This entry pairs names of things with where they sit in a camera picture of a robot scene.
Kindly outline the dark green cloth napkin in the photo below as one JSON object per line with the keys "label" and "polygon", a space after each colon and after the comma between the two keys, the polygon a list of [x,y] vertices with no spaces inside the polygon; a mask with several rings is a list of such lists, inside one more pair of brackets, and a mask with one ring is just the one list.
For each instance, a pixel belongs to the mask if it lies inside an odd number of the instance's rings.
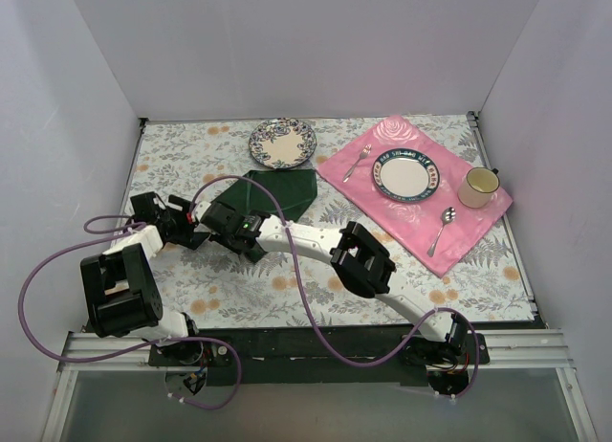
{"label": "dark green cloth napkin", "polygon": [[[277,201],[286,220],[296,222],[317,198],[317,176],[312,169],[250,170],[245,178],[254,180]],[[278,216],[268,195],[252,183],[238,180],[214,200],[237,213]]]}

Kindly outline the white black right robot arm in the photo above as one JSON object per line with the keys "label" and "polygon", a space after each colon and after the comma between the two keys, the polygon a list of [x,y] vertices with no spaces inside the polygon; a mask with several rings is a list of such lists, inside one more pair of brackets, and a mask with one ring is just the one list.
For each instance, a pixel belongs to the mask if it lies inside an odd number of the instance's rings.
{"label": "white black right robot arm", "polygon": [[191,215],[211,231],[212,240],[237,254],[294,253],[331,266],[353,295],[374,298],[415,325],[422,337],[433,342],[434,355],[444,363],[458,361],[468,350],[468,324],[456,314],[428,309],[407,298],[407,284],[397,274],[390,252],[355,221],[340,229],[316,228],[276,214],[242,214],[226,204],[205,201]]}

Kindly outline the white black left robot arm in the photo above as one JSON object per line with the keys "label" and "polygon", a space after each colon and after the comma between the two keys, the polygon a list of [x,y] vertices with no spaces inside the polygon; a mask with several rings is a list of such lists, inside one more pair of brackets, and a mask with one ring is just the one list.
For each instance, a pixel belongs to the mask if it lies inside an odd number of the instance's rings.
{"label": "white black left robot arm", "polygon": [[190,250],[208,235],[196,232],[191,203],[176,195],[167,201],[147,192],[130,198],[133,214],[127,235],[102,254],[80,263],[89,322],[101,338],[135,335],[160,344],[182,365],[194,365],[204,352],[189,315],[165,308],[150,260],[166,244]]}

